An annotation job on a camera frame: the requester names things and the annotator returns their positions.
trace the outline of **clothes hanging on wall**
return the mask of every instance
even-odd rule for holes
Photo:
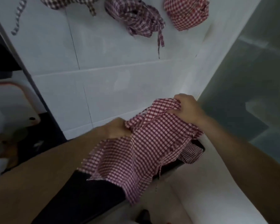
[[[188,30],[208,18],[208,0],[165,0],[165,11],[172,20],[174,27]]]
[[[158,54],[160,44],[164,47],[162,29],[165,22],[159,11],[142,0],[105,0],[105,10],[117,21],[123,23],[130,35],[151,37],[158,32]]]
[[[126,121],[131,137],[100,142],[78,170],[91,174],[90,180],[106,180],[121,187],[126,199],[135,204],[163,165],[177,158],[193,163],[202,155],[203,149],[191,140],[203,132],[167,113],[180,108],[176,99],[155,100],[144,112]]]
[[[90,13],[95,16],[96,15],[96,11],[93,8],[92,4],[95,3],[98,0],[41,0],[41,2],[46,5],[47,7],[54,9],[54,10],[58,10],[61,8],[65,8],[66,6],[68,6],[70,3],[79,3],[79,4],[84,4],[89,8]],[[21,14],[23,13],[25,7],[27,4],[27,0],[20,0],[19,2],[19,6],[17,7],[17,11],[16,11],[16,27],[11,31],[12,35],[16,35],[19,31],[19,20],[21,17]]]

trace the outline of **pink checkered cloth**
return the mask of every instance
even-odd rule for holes
[[[51,9],[58,10],[61,8],[65,8],[68,6],[70,3],[79,3],[79,4],[84,4],[89,8],[90,13],[95,16],[96,11],[93,8],[92,4],[95,3],[98,0],[41,0],[41,2],[48,6]],[[12,35],[16,35],[20,29],[19,21],[21,14],[23,13],[25,7],[27,4],[27,0],[20,0],[19,6],[17,7],[17,11],[15,13],[15,28],[11,31]]]
[[[142,0],[105,0],[105,10],[117,21],[123,23],[130,35],[151,37],[158,32],[158,54],[160,58],[160,44],[164,47],[162,29],[165,22],[159,11]]]
[[[193,163],[202,155],[203,150],[191,140],[203,132],[166,112],[180,108],[175,99],[155,100],[126,121],[131,137],[100,142],[78,170],[91,174],[89,180],[106,180],[121,187],[126,199],[135,204],[163,165],[177,158]]]
[[[208,18],[208,0],[165,0],[165,11],[179,31],[188,30]]]

